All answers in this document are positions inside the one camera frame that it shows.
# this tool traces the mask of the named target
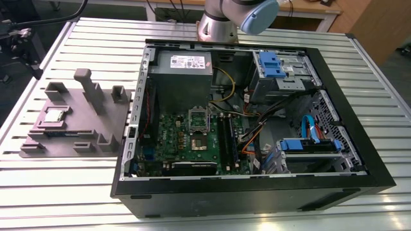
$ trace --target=floor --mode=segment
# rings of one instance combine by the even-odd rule
[[[77,3],[61,3],[59,11],[54,12],[46,1],[34,1],[34,6],[41,19],[55,18],[66,16],[76,12],[78,8]],[[156,13],[165,20],[174,19],[178,20],[178,14],[176,11],[166,9],[157,9]],[[189,11],[185,16],[185,22],[194,23],[200,20],[202,12]],[[109,6],[88,4],[86,8],[81,14],[84,17],[96,18],[116,18],[128,20],[145,20],[145,9],[142,7],[128,7],[128,6]],[[58,35],[62,24],[46,25],[35,28],[39,39],[43,45],[45,51],[51,46],[54,38]],[[30,75],[26,73],[25,69],[19,64],[13,64],[13,62],[0,62],[2,65],[3,72],[10,76],[10,82],[5,85],[0,83],[0,126],[6,119],[6,116],[18,100],[19,94],[30,80]],[[393,87],[396,88],[398,94],[404,98],[408,105],[411,105],[411,58],[404,57],[394,52],[385,64],[380,67],[385,77],[390,81]]]

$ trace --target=aluminum extrusion table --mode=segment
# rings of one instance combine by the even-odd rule
[[[109,198],[114,158],[21,159],[18,149],[45,102],[43,88],[89,68],[101,88],[134,90],[144,40],[194,40],[194,25],[81,18],[66,23],[0,129],[0,229],[90,230],[404,230],[411,229],[411,111],[354,39],[344,34],[238,31],[241,43],[320,50],[364,125],[396,187],[314,212],[137,219]]]

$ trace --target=gray 3d printed holder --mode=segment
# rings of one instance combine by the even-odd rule
[[[21,146],[23,158],[117,156],[122,139],[130,91],[122,86],[101,90],[90,71],[77,69],[82,89],[61,82],[45,88],[47,100]]]

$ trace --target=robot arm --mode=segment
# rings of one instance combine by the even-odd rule
[[[236,42],[237,27],[245,34],[256,35],[268,28],[277,11],[276,0],[206,0],[198,40]]]

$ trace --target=circuit board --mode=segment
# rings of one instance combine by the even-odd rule
[[[232,127],[234,136],[242,134],[241,118],[233,116]],[[217,134],[217,116],[210,115],[208,117],[208,133],[189,133],[188,131],[188,114],[170,115],[161,114],[158,122],[158,136],[157,145],[154,148],[154,156],[152,161],[166,162],[166,161],[204,161],[217,163],[216,175],[242,175],[249,174],[249,163],[248,160],[238,160],[237,167],[226,169],[221,166],[220,159],[220,144]],[[197,126],[205,125],[197,118],[192,118],[192,121]],[[150,176],[158,176],[160,172],[150,172]]]

